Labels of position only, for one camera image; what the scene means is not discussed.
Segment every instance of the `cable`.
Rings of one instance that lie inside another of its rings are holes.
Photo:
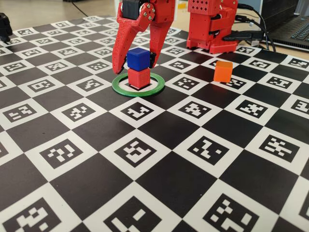
[[[86,17],[88,17],[88,15],[86,15],[81,9],[79,9],[78,7],[77,7],[77,5],[75,5],[75,3],[72,1],[72,4],[80,11],[80,12],[82,12]]]

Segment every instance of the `red cube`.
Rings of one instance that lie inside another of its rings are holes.
[[[135,71],[134,69],[129,69],[127,71],[129,84],[136,88],[143,88],[150,84],[150,69],[144,69],[142,71]]]

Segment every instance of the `orange cube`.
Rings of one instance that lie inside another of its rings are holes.
[[[232,71],[233,71],[232,62],[217,61],[213,80],[228,83],[231,81]]]

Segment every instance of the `red robotic gripper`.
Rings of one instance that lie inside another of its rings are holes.
[[[190,28],[187,47],[200,47],[210,53],[233,52],[237,41],[223,41],[231,34],[237,0],[189,0]]]
[[[119,3],[117,22],[119,29],[112,51],[112,69],[115,74],[123,70],[126,54],[138,32],[144,32],[150,25],[150,68],[154,67],[165,37],[174,21],[175,0],[150,0],[140,8],[136,20],[123,18],[122,3]]]

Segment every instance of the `stacked cubes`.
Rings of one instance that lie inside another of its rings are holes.
[[[129,84],[143,88],[150,84],[150,52],[142,48],[134,48],[126,55]]]

